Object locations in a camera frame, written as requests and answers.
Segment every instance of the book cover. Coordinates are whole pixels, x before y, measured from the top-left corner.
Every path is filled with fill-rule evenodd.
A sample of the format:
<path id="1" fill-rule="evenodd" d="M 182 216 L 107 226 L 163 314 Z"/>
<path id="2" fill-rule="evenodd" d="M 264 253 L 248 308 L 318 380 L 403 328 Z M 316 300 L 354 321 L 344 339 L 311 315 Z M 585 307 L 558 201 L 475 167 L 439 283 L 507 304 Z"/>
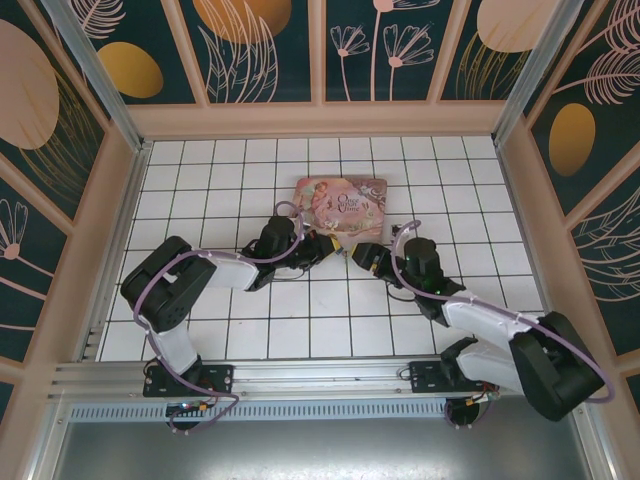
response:
<path id="1" fill-rule="evenodd" d="M 336 236 L 347 250 L 362 242 L 380 242 L 387 182 L 365 177 L 302 178 L 293 203 L 319 233 Z"/>

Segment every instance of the purple cable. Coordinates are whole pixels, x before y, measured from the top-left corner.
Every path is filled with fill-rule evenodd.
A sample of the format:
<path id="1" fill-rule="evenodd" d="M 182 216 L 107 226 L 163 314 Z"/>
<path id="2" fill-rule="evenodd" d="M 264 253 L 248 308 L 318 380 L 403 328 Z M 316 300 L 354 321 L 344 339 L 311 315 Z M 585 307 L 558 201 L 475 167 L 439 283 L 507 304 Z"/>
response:
<path id="1" fill-rule="evenodd" d="M 167 370 L 167 372 L 169 372 L 169 374 L 176 381 L 180 382 L 185 387 L 188 387 L 191 390 L 194 390 L 194 391 L 196 391 L 198 393 L 202 393 L 203 395 L 206 395 L 207 397 L 213 396 L 213 397 L 218 397 L 218 398 L 231 398 L 231 399 L 233 399 L 233 402 L 230 405 L 228 405 L 227 407 L 222 409 L 222 411 L 220 413 L 218 413 L 215 417 L 213 417 L 211 420 L 199 423 L 198 425 L 193 427 L 191 430 L 185 430 L 185 431 L 178 430 L 173 424 L 173 419 L 175 418 L 175 415 L 172 416 L 169 419 L 169 425 L 171 425 L 173 433 L 182 433 L 183 435 L 188 435 L 189 431 L 195 431 L 195 430 L 200 430 L 200 429 L 204 429 L 204 428 L 210 427 L 211 425 L 216 423 L 223 415 L 226 415 L 227 412 L 229 412 L 229 410 L 231 410 L 233 407 L 235 407 L 238 404 L 238 402 L 240 401 L 240 397 L 238 397 L 237 395 L 235 395 L 233 393 L 220 393 L 220 392 L 215 392 L 215 391 L 212 391 L 212 390 L 207 390 L 205 388 L 199 387 L 199 386 L 197 386 L 197 385 L 195 385 L 195 384 L 193 384 L 191 382 L 188 382 L 187 380 L 182 378 L 175 370 L 173 370 L 173 368 L 171 368 L 171 366 L 162 357 L 160 349 L 158 348 L 158 345 L 156 344 L 155 340 L 153 339 L 153 336 L 151 335 L 149 325 L 147 325 L 145 322 L 143 322 L 140 319 L 140 310 L 142 308 L 142 304 L 144 303 L 145 299 L 147 298 L 147 295 L 149 295 L 149 292 L 151 291 L 151 289 L 153 289 L 153 287 L 156 285 L 156 283 L 158 283 L 160 281 L 160 279 L 169 270 L 171 270 L 175 265 L 177 265 L 178 263 L 183 261 L 185 258 L 195 257 L 195 256 L 202 256 L 202 257 L 207 257 L 207 258 L 222 258 L 222 259 L 230 259 L 230 260 L 243 260 L 245 262 L 254 263 L 254 264 L 256 264 L 256 263 L 267 264 L 267 263 L 275 263 L 275 262 L 277 262 L 279 260 L 282 260 L 286 256 L 288 256 L 291 252 L 293 252 L 296 249 L 296 247 L 298 246 L 298 244 L 302 240 L 302 235 L 303 235 L 303 230 L 304 230 L 304 222 L 303 222 L 303 218 L 302 218 L 302 211 L 291 202 L 283 201 L 283 202 L 277 203 L 275 208 L 274 208 L 274 213 L 276 215 L 278 213 L 278 208 L 280 206 L 282 206 L 282 205 L 287 205 L 287 206 L 290 206 L 291 208 L 293 208 L 297 212 L 297 216 L 298 216 L 298 235 L 296 236 L 296 239 L 293 242 L 293 244 L 291 245 L 291 247 L 286 252 L 284 252 L 284 253 L 276 256 L 276 257 L 267 258 L 267 259 L 247 258 L 247 257 L 245 257 L 243 255 L 240 255 L 239 253 L 218 252 L 216 250 L 191 250 L 189 252 L 182 253 L 182 254 L 178 255 L 176 258 L 174 258 L 173 260 L 171 260 L 169 263 L 167 263 L 164 267 L 162 267 L 158 271 L 158 273 L 155 274 L 155 276 L 151 279 L 151 281 L 147 284 L 147 286 L 142 290 L 142 293 L 140 294 L 140 297 L 138 298 L 138 301 L 136 302 L 136 304 L 133 307 L 133 321 L 136 322 L 136 324 L 138 326 L 142 327 L 145 330 L 145 335 L 147 337 L 147 341 L 149 342 L 149 345 L 151 346 L 151 349 L 153 350 L 153 352 L 156 354 L 156 358 L 162 364 L 162 366 L 165 368 L 165 370 Z"/>
<path id="2" fill-rule="evenodd" d="M 500 315 L 506 315 L 510 320 L 513 320 L 515 322 L 522 322 L 525 325 L 542 332 L 544 335 L 546 335 L 547 337 L 551 338 L 552 340 L 555 340 L 560 345 L 562 345 L 567 350 L 569 350 L 571 353 L 573 353 L 575 356 L 580 358 L 580 360 L 582 360 L 584 363 L 589 365 L 589 367 L 594 372 L 596 372 L 596 374 L 602 379 L 602 381 L 607 386 L 608 392 L 607 392 L 606 396 L 597 397 L 597 398 L 588 398 L 588 399 L 585 400 L 585 402 L 588 402 L 588 403 L 607 403 L 607 402 L 610 402 L 611 400 L 613 400 L 613 398 L 615 397 L 615 387 L 613 386 L 613 383 L 611 382 L 611 379 L 604 372 L 604 370 L 602 370 L 600 368 L 600 366 L 595 361 L 593 361 L 591 358 L 589 358 L 589 356 L 586 355 L 585 353 L 583 353 L 579 348 L 577 348 L 573 344 L 569 343 L 564 338 L 562 338 L 559 335 L 555 334 L 551 330 L 543 327 L 542 325 L 537 324 L 536 322 L 532 322 L 531 320 L 523 317 L 520 313 L 512 312 L 510 310 L 507 310 L 507 309 L 502 308 L 502 307 L 498 307 L 496 305 L 492 305 L 490 303 L 487 303 L 487 302 L 485 302 L 483 300 L 480 300 L 480 299 L 477 299 L 477 298 L 467 298 L 467 297 L 457 297 L 457 296 L 456 297 L 447 297 L 447 296 L 443 296 L 443 295 L 434 295 L 432 293 L 423 292 L 422 290 L 418 290 L 416 288 L 413 288 L 411 285 L 409 285 L 409 283 L 402 276 L 402 272 L 400 272 L 400 269 L 398 268 L 398 262 L 396 262 L 396 252 L 398 250 L 398 244 L 400 242 L 400 237 L 402 236 L 402 234 L 404 234 L 407 231 L 415 230 L 421 224 L 422 224 L 422 222 L 420 220 L 414 220 L 412 222 L 409 222 L 409 223 L 403 225 L 402 228 L 400 228 L 400 230 L 396 234 L 396 237 L 395 237 L 395 239 L 393 241 L 393 246 L 391 247 L 391 266 L 393 267 L 393 272 L 396 274 L 396 277 L 398 278 L 398 280 L 400 281 L 400 283 L 402 284 L 402 286 L 404 288 L 406 288 L 410 292 L 413 292 L 416 295 L 419 295 L 421 297 L 427 297 L 427 298 L 431 298 L 433 300 L 439 300 L 441 302 L 448 302 L 448 301 L 452 300 L 452 301 L 457 302 L 457 303 L 465 303 L 465 304 L 468 304 L 468 305 L 477 305 L 479 307 L 486 308 L 487 310 L 491 310 L 493 312 L 499 313 Z"/>

